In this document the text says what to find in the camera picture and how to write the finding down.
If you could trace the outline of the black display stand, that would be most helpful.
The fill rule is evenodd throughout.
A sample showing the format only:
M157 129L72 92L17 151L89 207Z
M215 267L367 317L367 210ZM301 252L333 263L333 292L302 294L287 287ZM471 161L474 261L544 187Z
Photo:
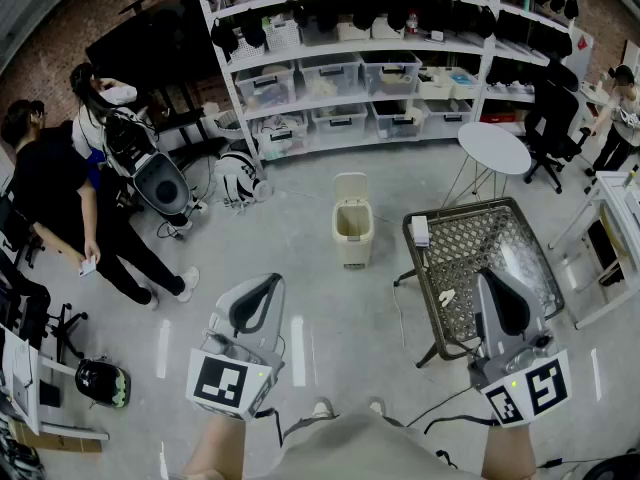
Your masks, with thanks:
M182 145L170 149L165 145L165 149L173 158L200 158L203 156L217 157L222 149L223 141L219 138L211 137L206 131L203 123L205 117L204 109L196 107L183 82L178 83L178 89L183 101L187 105L187 110L178 112L169 95L166 85L158 86L154 92L160 96L164 104L163 109L158 109L152 113L151 122L162 139L169 132L177 131L182 138Z

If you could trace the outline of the white metal shelving rack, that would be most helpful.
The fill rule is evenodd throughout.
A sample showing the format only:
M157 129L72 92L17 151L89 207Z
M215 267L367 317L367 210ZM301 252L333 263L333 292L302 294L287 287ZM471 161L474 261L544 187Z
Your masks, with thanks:
M508 61L511 63L521 64L527 68L540 68L549 63L552 55L546 57L540 56L520 56L514 51L506 51L504 49L497 50L493 47L489 47L483 51L482 54L470 54L460 52L447 52L440 48L431 49L426 45L417 45L413 48L394 49L390 44L384 44L382 49L376 49L374 43L367 41L364 44L363 50L357 50L353 43L340 43L335 50L331 50L327 46L321 47L305 47L299 46L291 51L280 52L277 54L266 53L262 57L254 59L241 60L239 62L233 62L226 58L221 50L218 48L215 51L217 60L219 62L222 75L225 80L225 84L233 105L233 109L236 112L241 128L244 132L245 139L242 140L243 144L249 151L249 155L256 162L265 161L261 159L254 146L251 134L247 127L247 122L243 115L243 108L239 99L239 92L234 82L235 75L244 69L249 69L256 66L263 66L265 64L279 63L286 60L298 60L305 57L324 56L340 53L351 52L396 52L396 51L409 51L414 53L421 62L426 66L437 67L460 67L467 70L469 73L475 75L481 83L481 92L478 98L473 104L473 119L471 122L476 122L480 119L482 108L486 101L495 97L495 92L492 88L492 84L489 80L489 74L494 65L499 61Z

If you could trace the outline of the cream waste bin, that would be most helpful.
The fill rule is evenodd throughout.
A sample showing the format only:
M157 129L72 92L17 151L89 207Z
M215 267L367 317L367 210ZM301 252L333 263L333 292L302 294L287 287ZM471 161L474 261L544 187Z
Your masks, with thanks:
M339 263L345 268L364 268L371 258L375 234L367 176L362 172L336 175L334 194L332 236Z

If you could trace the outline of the person's left forearm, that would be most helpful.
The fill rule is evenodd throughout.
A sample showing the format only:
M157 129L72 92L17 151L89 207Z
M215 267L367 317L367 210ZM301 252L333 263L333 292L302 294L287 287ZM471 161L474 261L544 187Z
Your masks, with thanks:
M213 414L183 469L192 480L242 480L246 423Z

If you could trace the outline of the person's right forearm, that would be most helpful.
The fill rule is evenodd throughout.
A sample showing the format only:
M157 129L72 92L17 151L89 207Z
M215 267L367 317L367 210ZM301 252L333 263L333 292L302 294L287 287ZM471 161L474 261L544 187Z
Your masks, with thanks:
M489 428L481 472L485 480L534 480L536 472L528 425Z

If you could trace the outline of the woven-top square table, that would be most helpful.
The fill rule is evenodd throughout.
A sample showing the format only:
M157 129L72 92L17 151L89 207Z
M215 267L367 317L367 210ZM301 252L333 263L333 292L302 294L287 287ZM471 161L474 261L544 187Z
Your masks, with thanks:
M428 247L418 247L413 241L414 215L428 219ZM412 277L418 280L434 336L433 345L415 363L417 368L436 356L452 361L477 350L472 282L483 267L506 271L529 286L542 304L545 319L564 308L543 248L511 197L414 212L404 217L402 232L413 268L398 276L392 287ZM456 296L442 308L439 294L449 289L454 289Z

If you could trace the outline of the white round basket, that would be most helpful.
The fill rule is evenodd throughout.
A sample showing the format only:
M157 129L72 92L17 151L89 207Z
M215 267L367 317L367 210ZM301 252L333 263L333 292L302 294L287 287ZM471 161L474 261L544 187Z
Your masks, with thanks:
M234 110L215 114L213 121L215 131L228 142L233 143L245 139L239 118Z

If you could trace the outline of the white round table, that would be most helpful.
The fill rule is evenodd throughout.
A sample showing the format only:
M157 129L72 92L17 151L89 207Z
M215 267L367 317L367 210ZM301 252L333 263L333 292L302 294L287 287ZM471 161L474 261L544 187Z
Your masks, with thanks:
M525 144L497 125L466 123L459 129L457 140L466 157L445 196L442 208L455 205L468 193L480 201L480 190L488 181L492 183L493 197L503 195L509 178L524 175L531 167L532 157ZM453 197L452 193L470 161L474 162L473 179Z

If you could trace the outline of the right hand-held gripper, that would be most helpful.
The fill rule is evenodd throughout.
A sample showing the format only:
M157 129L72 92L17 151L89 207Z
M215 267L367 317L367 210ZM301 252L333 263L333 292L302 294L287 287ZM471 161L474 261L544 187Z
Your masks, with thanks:
M483 267L473 282L473 303L481 341L468 371L498 424L530 424L568 402L567 351L550 330L536 332L532 326L537 319L544 321L536 293L506 271Z

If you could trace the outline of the black swivel chair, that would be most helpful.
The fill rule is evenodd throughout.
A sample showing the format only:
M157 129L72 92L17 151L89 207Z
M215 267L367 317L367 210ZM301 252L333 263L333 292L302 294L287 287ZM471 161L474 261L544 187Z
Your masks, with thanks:
M16 332L35 349L41 348L48 336L56 339L56 361L63 363L63 349L67 348L82 360L84 354L71 343L72 328L79 319L87 320L86 312L69 319L66 311L72 306L62 305L58 316L48 313L51 297L47 288L27 279L0 249L0 324L9 331Z

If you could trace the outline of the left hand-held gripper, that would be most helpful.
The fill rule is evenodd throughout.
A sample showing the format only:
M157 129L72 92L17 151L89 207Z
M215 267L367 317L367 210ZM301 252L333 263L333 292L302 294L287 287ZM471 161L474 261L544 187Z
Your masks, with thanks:
M186 398L238 420L254 419L285 365L277 351L285 299L278 273L246 280L221 295L213 315L227 324L208 327L190 353Z

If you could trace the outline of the cream storage box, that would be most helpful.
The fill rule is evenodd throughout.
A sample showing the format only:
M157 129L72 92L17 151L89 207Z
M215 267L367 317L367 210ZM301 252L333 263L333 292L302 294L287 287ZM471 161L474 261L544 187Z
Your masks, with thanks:
M393 29L386 16L376 17L371 26L371 37L376 40L403 39L405 29Z
M353 22L339 21L337 34L340 42L367 40L371 38L371 28L362 30L356 27Z

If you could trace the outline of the small cream bin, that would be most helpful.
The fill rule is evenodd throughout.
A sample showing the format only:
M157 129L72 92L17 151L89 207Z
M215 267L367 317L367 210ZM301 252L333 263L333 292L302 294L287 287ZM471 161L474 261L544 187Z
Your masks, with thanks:
M452 93L453 80L440 67L423 67L418 73L417 93L423 100L446 100Z
M475 75L460 67L448 67L445 71L452 80L451 99L474 100L479 96L481 83Z

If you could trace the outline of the grey pod with black disc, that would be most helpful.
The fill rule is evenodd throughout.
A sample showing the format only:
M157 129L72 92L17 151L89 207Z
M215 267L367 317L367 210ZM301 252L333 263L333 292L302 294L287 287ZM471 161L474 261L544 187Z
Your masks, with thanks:
M132 182L148 205L166 216L186 211L192 201L186 179L157 147L144 122L113 109L104 120L103 145L110 165Z

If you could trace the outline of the large black display screen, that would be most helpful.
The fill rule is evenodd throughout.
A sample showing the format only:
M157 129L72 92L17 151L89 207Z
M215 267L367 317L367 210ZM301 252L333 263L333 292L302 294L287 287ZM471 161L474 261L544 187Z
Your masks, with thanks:
M200 0L163 0L85 49L100 76L155 90L220 72Z

